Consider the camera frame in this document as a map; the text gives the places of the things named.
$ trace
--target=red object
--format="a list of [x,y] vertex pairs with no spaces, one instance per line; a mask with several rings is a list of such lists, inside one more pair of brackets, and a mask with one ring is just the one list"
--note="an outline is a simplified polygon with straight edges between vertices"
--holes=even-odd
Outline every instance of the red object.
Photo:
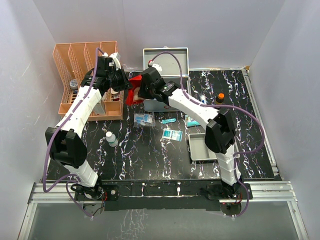
[[135,89],[140,87],[141,81],[142,81],[141,75],[138,75],[129,79],[129,82],[132,84],[132,88],[128,90],[128,97],[125,100],[125,104],[131,106],[133,104],[140,104],[143,102],[143,100],[134,101]]

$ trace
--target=blue packet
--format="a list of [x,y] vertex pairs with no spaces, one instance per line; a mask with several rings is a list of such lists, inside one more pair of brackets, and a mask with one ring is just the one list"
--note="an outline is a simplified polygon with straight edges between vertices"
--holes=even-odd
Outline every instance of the blue packet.
[[155,114],[146,114],[146,113],[135,113],[134,114],[134,127],[154,127],[156,125],[155,122]]
[[175,121],[177,121],[177,119],[170,118],[170,119],[163,119],[161,123],[162,124],[168,124],[168,123],[174,123]]
[[165,128],[165,129],[163,130],[162,138],[163,138],[163,139],[170,139],[170,140],[175,140],[175,141],[181,142],[181,140],[182,140],[182,135],[183,135],[183,132],[182,132],[182,131],[171,130],[171,129]]
[[191,118],[188,115],[185,115],[185,122],[186,122],[186,127],[194,127],[194,126],[200,126],[200,123],[198,123],[196,120],[194,120],[193,118]]

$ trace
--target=white wall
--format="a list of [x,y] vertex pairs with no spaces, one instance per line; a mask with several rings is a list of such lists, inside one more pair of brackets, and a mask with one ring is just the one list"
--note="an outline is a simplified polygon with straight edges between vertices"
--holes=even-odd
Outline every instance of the white wall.
[[143,48],[188,47],[191,68],[251,65],[284,0],[33,0],[57,43],[119,42],[143,68]]
[[320,239],[319,59],[319,0],[287,0],[250,67],[280,173],[313,240]]
[[0,3],[0,238],[17,239],[54,126],[62,84],[55,41],[32,0]]

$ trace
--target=gray box lid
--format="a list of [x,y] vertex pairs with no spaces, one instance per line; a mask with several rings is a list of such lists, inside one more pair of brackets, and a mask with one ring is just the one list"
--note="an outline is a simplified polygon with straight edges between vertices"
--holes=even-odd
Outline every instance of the gray box lid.
[[[143,70],[148,68],[148,62],[161,52],[172,52],[179,60],[182,68],[182,75],[189,76],[189,53],[187,47],[162,47],[162,48],[145,48],[143,49]],[[158,56],[154,62],[162,67],[161,76],[180,77],[179,66],[176,60],[170,54]]]

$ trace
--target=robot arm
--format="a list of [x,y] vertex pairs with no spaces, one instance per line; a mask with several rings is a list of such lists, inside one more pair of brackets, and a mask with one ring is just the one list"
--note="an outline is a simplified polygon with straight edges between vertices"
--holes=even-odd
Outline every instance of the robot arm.
[[98,56],[92,89],[88,92],[93,80],[91,76],[93,69],[85,75],[77,97],[64,118],[54,128],[48,127],[45,132],[46,141],[49,144],[56,129],[66,118],[70,117],[54,138],[50,149],[50,157],[68,169],[71,174],[76,174],[79,184],[87,189],[92,197],[99,194],[96,190],[98,175],[86,160],[87,148],[82,142],[81,136],[91,112],[96,104],[101,101],[105,92],[110,88],[119,92],[131,87],[124,69],[120,65],[119,57],[120,55],[117,52],[110,56],[106,53],[103,56]]
[[202,102],[190,96],[189,101],[176,83],[165,83],[157,68],[150,66],[141,73],[142,82],[138,96],[156,99],[170,107],[181,110],[205,129],[205,144],[216,154],[221,170],[221,182],[228,196],[233,196],[240,185],[241,173],[234,166],[236,129],[229,109],[217,110],[200,106]]

